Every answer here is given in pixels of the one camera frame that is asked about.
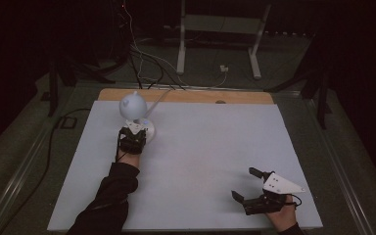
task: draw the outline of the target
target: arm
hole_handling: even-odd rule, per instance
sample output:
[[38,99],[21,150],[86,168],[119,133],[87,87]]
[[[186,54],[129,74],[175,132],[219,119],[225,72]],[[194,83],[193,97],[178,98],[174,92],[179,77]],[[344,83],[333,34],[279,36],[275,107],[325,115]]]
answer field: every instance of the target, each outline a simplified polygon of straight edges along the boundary
[[[286,203],[292,203],[292,195],[288,195]],[[267,213],[266,216],[273,223],[279,235],[303,235],[304,232],[296,221],[295,205],[285,205],[278,212]]]
[[112,163],[109,175],[102,180],[96,198],[82,211],[69,230],[74,234],[118,234],[127,219],[127,195],[137,189],[140,155],[122,156]]

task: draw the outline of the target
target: gray carpet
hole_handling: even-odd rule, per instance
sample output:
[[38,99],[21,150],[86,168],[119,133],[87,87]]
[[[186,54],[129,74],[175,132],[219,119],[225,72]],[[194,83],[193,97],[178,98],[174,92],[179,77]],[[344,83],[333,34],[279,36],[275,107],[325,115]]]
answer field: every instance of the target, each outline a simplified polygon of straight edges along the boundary
[[[224,49],[223,46],[210,49],[189,45],[186,72],[179,78],[172,72],[172,68],[166,64],[162,65],[175,81],[181,79],[192,87],[200,86],[203,89],[220,84],[225,74],[221,74],[219,65],[227,65],[229,72],[220,88],[260,90],[291,77],[308,43],[309,40],[299,37],[264,37],[258,50],[258,61],[263,75],[260,81],[253,80],[251,76],[244,45],[230,50]],[[176,64],[177,45],[173,41],[157,45],[146,40],[140,42],[139,49],[166,59],[173,65]],[[146,80],[160,78],[161,70],[148,62],[149,59],[144,59],[141,76],[148,77]],[[137,56],[134,61],[136,64],[140,62]],[[108,78],[117,81],[117,84],[110,87],[136,87],[135,74],[129,64],[110,74]],[[30,101],[0,138],[0,196],[24,157],[34,154],[29,151],[35,151],[36,156],[36,160],[31,163],[32,168],[26,181],[20,185],[22,187],[13,206],[2,214],[3,221],[20,206],[46,166],[46,155],[50,147],[49,132],[55,121],[54,118],[47,117],[49,104],[39,101],[42,92],[47,89],[47,79],[45,76],[38,81],[40,93]],[[177,87],[166,76],[160,84]],[[376,170],[334,92],[330,91],[328,94],[328,105],[332,113],[326,116],[327,130],[321,130],[313,119],[312,101],[302,100],[296,95],[302,85],[294,85],[286,91],[273,94],[273,97],[285,120],[324,224],[323,228],[308,230],[306,233],[376,234]],[[107,86],[81,76],[76,87],[63,89],[61,106],[56,117],[76,109],[91,108],[104,87]],[[76,112],[73,116],[78,119],[77,127],[57,129],[54,132],[48,173],[36,193],[9,223],[3,234],[50,234],[46,227],[69,170],[88,112]],[[361,206],[362,213],[369,223],[367,225],[373,233],[368,232],[368,227],[365,229],[365,224],[359,223],[359,211],[353,209],[353,202]],[[360,232],[362,226],[368,233]],[[261,234],[275,233],[262,231]]]

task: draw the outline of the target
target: black sleeve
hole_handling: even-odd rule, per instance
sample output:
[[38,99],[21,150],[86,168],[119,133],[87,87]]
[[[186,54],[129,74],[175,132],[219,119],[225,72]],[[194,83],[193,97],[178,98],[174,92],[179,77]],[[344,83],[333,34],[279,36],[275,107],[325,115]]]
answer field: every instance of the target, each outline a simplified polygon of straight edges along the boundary
[[279,235],[304,235],[304,232],[301,230],[298,223],[296,223],[285,231],[279,232]]
[[119,234],[127,219],[127,195],[136,190],[138,173],[139,169],[130,164],[113,163],[96,198],[78,215],[67,234]]

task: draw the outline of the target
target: floor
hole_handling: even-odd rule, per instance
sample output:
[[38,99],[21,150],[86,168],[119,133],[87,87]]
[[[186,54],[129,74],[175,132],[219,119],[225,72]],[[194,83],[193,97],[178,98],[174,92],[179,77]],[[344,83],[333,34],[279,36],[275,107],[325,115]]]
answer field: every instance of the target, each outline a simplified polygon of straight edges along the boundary
[[[151,62],[152,59],[142,57],[142,67],[136,68],[145,87],[152,84],[152,89],[169,86],[179,89],[181,85],[185,89],[261,91],[293,75],[310,40],[297,36],[264,36],[258,49],[261,80],[252,77],[247,45],[219,44],[209,40],[188,43],[185,73],[178,77],[169,65],[176,65],[177,40],[139,39],[136,43],[137,47],[133,49],[136,65],[141,62],[139,51],[154,55],[173,79],[164,74],[164,78],[158,80],[162,77],[162,70]],[[228,72],[221,72],[220,65],[228,66]],[[52,234],[46,226],[88,112],[73,113],[78,120],[76,128],[56,129],[50,144],[56,117],[76,109],[91,108],[105,87],[137,88],[130,64],[107,76],[117,82],[113,85],[78,76],[75,87],[61,87],[60,106],[54,117],[47,117],[48,102],[40,101],[41,95],[48,91],[48,75],[39,79],[39,93],[0,137],[0,228],[5,227],[1,234]],[[376,169],[334,91],[328,93],[331,113],[326,115],[327,129],[323,130],[313,114],[316,97],[303,100],[299,96],[304,84],[295,84],[272,96],[284,118],[324,224],[323,228],[307,230],[306,234],[376,234]],[[35,194],[22,205],[46,170],[49,152],[51,157],[46,176]],[[5,190],[14,193],[5,194]],[[261,234],[275,233],[268,230],[261,231]]]

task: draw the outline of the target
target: table top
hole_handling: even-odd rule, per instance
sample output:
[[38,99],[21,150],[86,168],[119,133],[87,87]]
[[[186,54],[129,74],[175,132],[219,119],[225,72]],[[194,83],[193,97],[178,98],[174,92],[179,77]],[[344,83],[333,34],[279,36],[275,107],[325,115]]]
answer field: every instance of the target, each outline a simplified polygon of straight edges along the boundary
[[[68,230],[108,174],[124,119],[118,100],[133,89],[105,89],[95,101],[48,225]],[[303,228],[322,226],[283,118],[269,94],[240,91],[138,90],[152,105],[155,137],[142,154],[139,188],[129,196],[123,231],[259,230],[263,214],[247,216],[231,197],[262,194],[249,167],[306,189],[297,210]],[[224,101],[227,104],[215,104]]]

